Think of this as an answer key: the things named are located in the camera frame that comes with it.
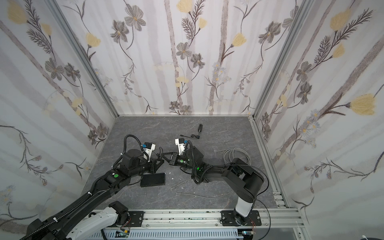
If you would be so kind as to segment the black ribbed network switch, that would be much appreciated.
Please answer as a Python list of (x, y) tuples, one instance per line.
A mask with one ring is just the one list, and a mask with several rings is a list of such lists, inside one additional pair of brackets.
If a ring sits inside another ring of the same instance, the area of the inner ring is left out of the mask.
[(140, 181), (140, 187), (141, 188), (163, 186), (165, 184), (166, 184), (166, 174), (165, 173), (143, 175), (143, 177)]

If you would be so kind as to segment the black power adapter with cable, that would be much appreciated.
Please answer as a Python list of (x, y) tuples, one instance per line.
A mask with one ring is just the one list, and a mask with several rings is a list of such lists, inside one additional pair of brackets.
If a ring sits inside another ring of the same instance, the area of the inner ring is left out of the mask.
[(162, 147), (159, 147), (159, 153), (156, 154), (158, 159), (169, 159), (168, 156), (172, 155), (173, 152), (164, 152)]

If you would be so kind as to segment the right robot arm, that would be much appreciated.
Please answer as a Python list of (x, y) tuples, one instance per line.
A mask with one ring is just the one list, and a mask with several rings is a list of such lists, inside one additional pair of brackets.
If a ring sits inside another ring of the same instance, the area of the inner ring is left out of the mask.
[(204, 155), (190, 141), (186, 143), (184, 150), (180, 153), (161, 152), (159, 157), (171, 166), (190, 170), (189, 174), (196, 185), (214, 181), (227, 183), (238, 196), (233, 221), (237, 226), (245, 226), (248, 222), (252, 222), (251, 211), (265, 181), (265, 178), (253, 166), (239, 158), (224, 165), (208, 164), (203, 160)]

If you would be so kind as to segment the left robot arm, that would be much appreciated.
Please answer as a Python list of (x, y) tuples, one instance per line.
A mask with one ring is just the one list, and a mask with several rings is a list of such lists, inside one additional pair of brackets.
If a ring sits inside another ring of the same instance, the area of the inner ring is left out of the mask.
[(97, 178), (91, 188), (57, 214), (45, 221), (39, 219), (29, 224), (23, 240), (72, 240), (69, 234), (97, 206), (117, 194), (126, 186), (131, 185), (131, 179), (144, 177), (145, 173), (155, 174), (164, 163), (160, 149), (155, 158), (151, 157), (148, 149), (144, 148), (134, 135), (124, 137), (124, 148), (120, 157), (113, 163), (111, 169)]

